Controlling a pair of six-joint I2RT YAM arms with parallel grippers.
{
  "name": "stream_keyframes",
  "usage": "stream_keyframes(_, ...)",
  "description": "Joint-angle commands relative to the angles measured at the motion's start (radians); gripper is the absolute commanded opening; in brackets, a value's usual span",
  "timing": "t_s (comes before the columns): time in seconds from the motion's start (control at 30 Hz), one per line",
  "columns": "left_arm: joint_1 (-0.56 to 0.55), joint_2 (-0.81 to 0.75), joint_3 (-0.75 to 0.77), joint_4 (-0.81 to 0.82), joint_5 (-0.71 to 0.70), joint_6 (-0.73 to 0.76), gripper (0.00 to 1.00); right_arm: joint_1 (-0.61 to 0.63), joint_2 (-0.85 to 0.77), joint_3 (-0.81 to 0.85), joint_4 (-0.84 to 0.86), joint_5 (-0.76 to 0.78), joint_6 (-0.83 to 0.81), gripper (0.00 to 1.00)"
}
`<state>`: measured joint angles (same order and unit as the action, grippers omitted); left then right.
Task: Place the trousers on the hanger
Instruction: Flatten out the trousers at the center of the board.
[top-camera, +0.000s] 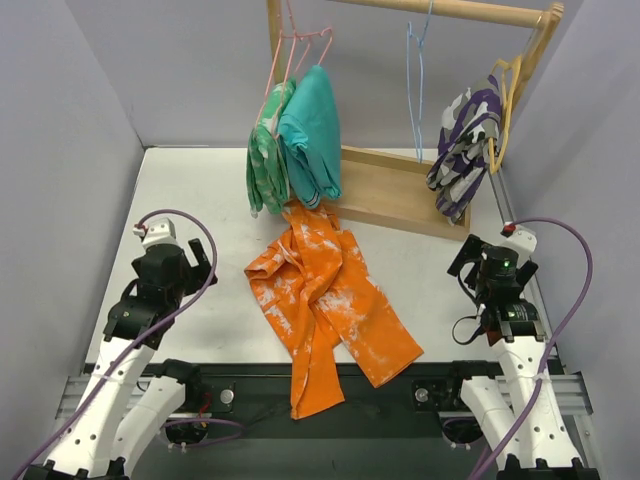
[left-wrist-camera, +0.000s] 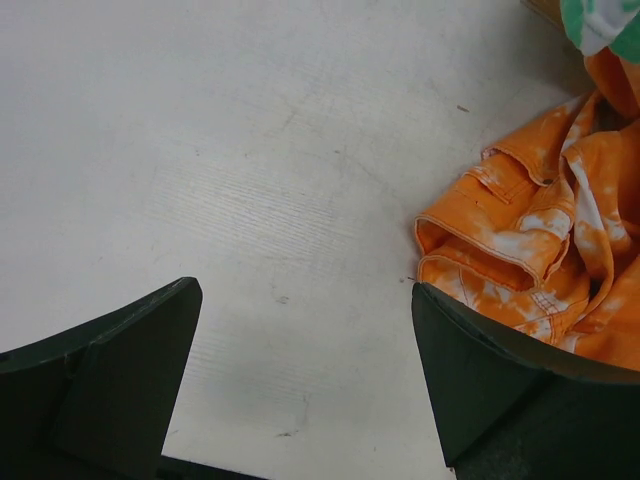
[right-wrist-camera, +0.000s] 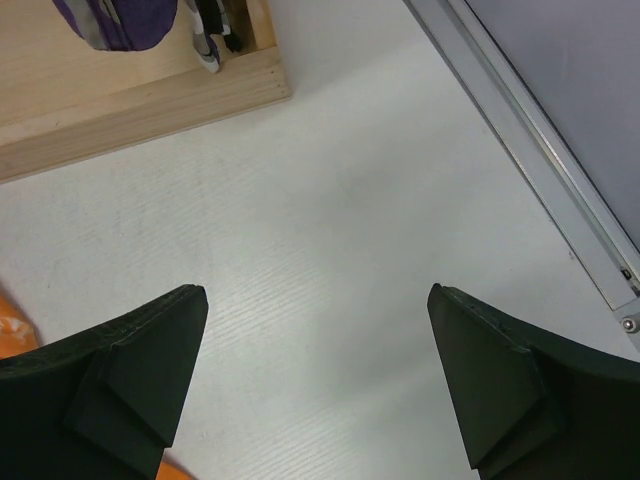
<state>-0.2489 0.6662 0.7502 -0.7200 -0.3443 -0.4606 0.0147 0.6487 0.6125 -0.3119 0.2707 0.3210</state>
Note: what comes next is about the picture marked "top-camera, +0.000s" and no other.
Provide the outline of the orange tie-dye trousers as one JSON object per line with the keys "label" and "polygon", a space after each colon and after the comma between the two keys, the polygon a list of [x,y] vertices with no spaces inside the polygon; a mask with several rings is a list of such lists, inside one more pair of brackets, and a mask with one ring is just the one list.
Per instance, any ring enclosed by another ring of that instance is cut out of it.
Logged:
{"label": "orange tie-dye trousers", "polygon": [[297,374],[336,362],[342,345],[379,380],[418,359],[423,350],[368,271],[361,249],[337,216],[290,202],[289,226],[245,269],[266,320]]}

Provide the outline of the blue wire hanger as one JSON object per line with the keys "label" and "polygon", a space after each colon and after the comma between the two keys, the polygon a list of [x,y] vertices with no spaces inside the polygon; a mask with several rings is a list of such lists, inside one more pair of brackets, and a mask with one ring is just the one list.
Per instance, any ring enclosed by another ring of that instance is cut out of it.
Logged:
{"label": "blue wire hanger", "polygon": [[[424,141],[422,131],[425,86],[424,49],[432,11],[433,2],[429,1],[427,4],[427,13],[425,14],[424,24],[420,32],[416,32],[414,30],[411,21],[407,23],[406,28],[405,72],[407,104],[415,157],[419,163],[422,163],[424,160]],[[413,81],[412,75],[413,58],[416,58],[418,62],[418,77],[416,82]]]}

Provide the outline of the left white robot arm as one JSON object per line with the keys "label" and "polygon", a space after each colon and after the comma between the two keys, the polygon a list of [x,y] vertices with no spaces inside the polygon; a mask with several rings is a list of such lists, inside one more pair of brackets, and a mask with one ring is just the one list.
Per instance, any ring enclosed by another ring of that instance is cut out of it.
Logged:
{"label": "left white robot arm", "polygon": [[206,388],[198,366],[169,359],[151,377],[142,398],[128,405],[136,384],[176,317],[216,284],[215,269],[198,239],[189,263],[172,236],[144,242],[132,262],[135,278],[109,312],[99,356],[75,412],[26,479],[127,479],[141,453],[177,410],[198,409]]}

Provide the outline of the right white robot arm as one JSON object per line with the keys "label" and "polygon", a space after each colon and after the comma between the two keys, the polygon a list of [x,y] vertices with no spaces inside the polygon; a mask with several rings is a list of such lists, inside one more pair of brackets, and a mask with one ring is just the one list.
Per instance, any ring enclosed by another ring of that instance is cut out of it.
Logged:
{"label": "right white robot arm", "polygon": [[447,271],[475,307],[473,334],[456,343],[485,338],[498,365],[458,362],[447,375],[414,381],[414,408],[434,413],[454,447],[485,441],[473,479],[491,466],[500,479],[596,479],[597,469],[570,437],[552,386],[549,360],[557,336],[546,334],[538,308],[524,297],[538,269],[531,259],[536,236],[513,224],[501,234],[500,245],[469,236]]}

